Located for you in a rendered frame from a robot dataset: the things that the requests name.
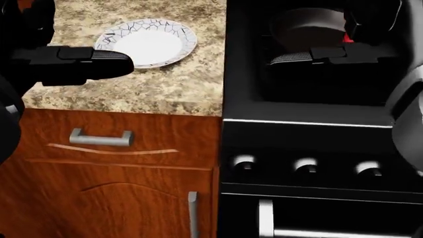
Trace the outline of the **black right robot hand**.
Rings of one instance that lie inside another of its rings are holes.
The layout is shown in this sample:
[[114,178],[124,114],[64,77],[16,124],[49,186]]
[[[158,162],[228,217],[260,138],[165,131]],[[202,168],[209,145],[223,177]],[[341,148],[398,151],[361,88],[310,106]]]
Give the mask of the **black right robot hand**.
[[395,58],[396,53],[391,45],[386,42],[386,37],[391,33],[402,5],[403,0],[343,0],[341,3],[319,3],[317,1],[299,3],[297,7],[292,9],[316,7],[343,12],[345,33],[354,43],[342,42],[333,47],[313,47],[308,51],[297,53],[285,51],[284,54],[272,59],[269,64],[376,63],[379,58]]

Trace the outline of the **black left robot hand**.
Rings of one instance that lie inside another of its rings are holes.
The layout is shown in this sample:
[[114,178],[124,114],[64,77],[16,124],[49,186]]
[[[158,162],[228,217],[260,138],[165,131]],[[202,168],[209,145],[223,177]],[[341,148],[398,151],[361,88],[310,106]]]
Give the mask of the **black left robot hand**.
[[0,0],[0,77],[19,85],[83,85],[134,71],[124,54],[93,47],[52,46],[54,0]]

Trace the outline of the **black frying pan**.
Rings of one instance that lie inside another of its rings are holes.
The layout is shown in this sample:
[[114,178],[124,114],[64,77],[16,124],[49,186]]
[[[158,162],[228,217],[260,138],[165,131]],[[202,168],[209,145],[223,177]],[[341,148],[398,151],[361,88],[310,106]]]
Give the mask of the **black frying pan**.
[[313,47],[333,47],[344,39],[344,13],[324,8],[300,8],[283,12],[270,23],[270,32],[289,53]]

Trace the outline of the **white plate with cracked pattern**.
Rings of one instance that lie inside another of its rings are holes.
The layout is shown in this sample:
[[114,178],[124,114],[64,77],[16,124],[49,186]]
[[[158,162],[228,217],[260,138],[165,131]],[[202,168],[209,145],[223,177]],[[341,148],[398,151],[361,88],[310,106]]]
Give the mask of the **white plate with cracked pattern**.
[[137,19],[111,27],[94,46],[123,53],[136,69],[153,69],[176,63],[190,55],[198,39],[190,27],[167,19]]

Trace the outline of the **black stove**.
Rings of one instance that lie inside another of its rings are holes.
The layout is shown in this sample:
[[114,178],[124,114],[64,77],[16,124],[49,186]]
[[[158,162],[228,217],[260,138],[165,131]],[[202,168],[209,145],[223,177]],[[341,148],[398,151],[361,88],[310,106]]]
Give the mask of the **black stove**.
[[[270,32],[280,13],[302,2],[227,0],[219,202],[216,238],[260,238],[259,200],[274,205],[274,226],[423,238],[423,172],[399,154],[386,102],[407,71],[404,51],[376,63],[280,63]],[[253,170],[234,170],[237,155]],[[316,173],[296,173],[311,157]],[[360,176],[377,161],[380,177]]]

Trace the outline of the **wooden cabinet drawer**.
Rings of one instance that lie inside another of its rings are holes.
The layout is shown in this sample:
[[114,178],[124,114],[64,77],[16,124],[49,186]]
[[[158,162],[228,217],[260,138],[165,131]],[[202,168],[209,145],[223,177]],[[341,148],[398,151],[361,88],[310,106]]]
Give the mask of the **wooden cabinet drawer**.
[[220,119],[80,110],[28,109],[14,156],[87,164],[211,168]]

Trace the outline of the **silver black stove knob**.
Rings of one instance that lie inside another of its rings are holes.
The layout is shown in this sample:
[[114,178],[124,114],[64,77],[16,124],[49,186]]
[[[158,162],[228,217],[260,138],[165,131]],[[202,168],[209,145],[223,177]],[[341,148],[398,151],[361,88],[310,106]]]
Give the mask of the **silver black stove knob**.
[[381,165],[377,161],[359,162],[355,166],[355,172],[357,175],[360,175],[360,176],[372,176],[372,177],[382,176]]
[[293,169],[296,173],[316,173],[318,162],[315,158],[306,157],[295,160]]
[[231,166],[234,170],[247,171],[253,170],[256,165],[256,157],[253,155],[237,155],[234,156]]

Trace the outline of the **wooden cabinet door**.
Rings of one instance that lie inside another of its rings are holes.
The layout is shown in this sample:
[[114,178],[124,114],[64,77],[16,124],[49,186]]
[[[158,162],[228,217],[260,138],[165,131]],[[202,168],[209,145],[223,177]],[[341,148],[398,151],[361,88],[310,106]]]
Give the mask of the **wooden cabinet door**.
[[6,238],[190,238],[188,193],[198,192],[199,238],[215,238],[213,170],[8,161],[0,166]]

